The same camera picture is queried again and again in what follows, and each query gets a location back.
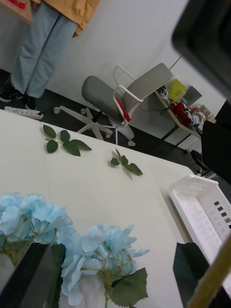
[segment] light blue jeans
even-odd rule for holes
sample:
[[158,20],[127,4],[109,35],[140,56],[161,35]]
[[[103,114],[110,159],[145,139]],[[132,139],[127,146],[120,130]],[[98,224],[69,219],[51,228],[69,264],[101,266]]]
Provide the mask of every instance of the light blue jeans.
[[33,19],[33,24],[24,30],[11,83],[21,93],[38,98],[77,25],[43,1]]

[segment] yellow jacket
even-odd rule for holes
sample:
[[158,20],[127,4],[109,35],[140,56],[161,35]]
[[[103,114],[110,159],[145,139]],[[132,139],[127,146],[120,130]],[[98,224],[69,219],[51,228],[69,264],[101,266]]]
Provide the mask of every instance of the yellow jacket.
[[92,18],[100,0],[44,0],[68,19],[78,24],[76,34],[80,34]]

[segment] white plastic basket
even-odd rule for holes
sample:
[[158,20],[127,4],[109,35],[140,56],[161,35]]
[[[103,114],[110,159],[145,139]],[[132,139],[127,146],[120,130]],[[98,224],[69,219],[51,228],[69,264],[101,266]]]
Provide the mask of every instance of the white plastic basket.
[[[211,264],[231,232],[231,205],[218,182],[189,175],[170,186],[170,196],[192,240]],[[223,286],[231,297],[231,275]]]

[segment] wooden stick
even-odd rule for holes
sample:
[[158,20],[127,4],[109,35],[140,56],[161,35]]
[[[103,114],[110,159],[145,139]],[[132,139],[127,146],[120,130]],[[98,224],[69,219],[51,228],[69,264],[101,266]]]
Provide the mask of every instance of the wooden stick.
[[207,308],[231,270],[231,235],[222,246],[214,263],[199,281],[188,308]]

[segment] white chair armrest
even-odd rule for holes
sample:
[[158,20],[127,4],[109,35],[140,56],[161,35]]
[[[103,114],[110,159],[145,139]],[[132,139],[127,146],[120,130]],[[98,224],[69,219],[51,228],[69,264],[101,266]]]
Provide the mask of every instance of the white chair armrest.
[[119,85],[117,79],[116,79],[116,71],[117,69],[121,69],[122,71],[124,71],[129,77],[131,77],[133,80],[136,80],[135,77],[133,77],[128,71],[126,71],[126,69],[124,69],[121,65],[117,65],[113,71],[113,78],[115,80],[115,83],[117,84],[117,86]]
[[119,86],[114,90],[114,92],[113,92],[113,99],[114,99],[114,102],[115,102],[115,104],[116,104],[116,106],[117,106],[117,108],[118,108],[120,114],[122,115],[124,121],[125,121],[126,123],[128,123],[127,120],[126,120],[125,117],[124,117],[123,110],[121,109],[121,107],[120,107],[120,105],[119,105],[119,103],[118,103],[118,101],[117,101],[117,99],[116,99],[116,96],[115,96],[115,95],[116,95],[116,92],[117,92],[117,90],[118,90],[119,88],[123,89],[125,92],[127,92],[129,95],[131,95],[131,96],[132,96],[134,99],[136,99],[137,101],[139,101],[139,102],[142,103],[143,100],[140,100],[137,96],[135,96],[133,93],[131,93],[128,89],[126,89],[126,88],[125,88],[124,86],[122,86],[122,85],[119,85]]
[[133,98],[135,98],[137,101],[139,101],[139,102],[143,102],[143,100],[140,100],[137,96],[135,96],[133,93],[131,93],[128,89],[126,89],[124,86],[122,86],[122,85],[119,85],[116,89],[115,89],[115,91],[114,91],[114,93],[113,93],[113,95],[115,95],[116,94],[116,92],[117,92],[117,90],[119,89],[119,88],[121,88],[121,89],[123,89],[125,92],[127,92],[130,96],[132,96]]

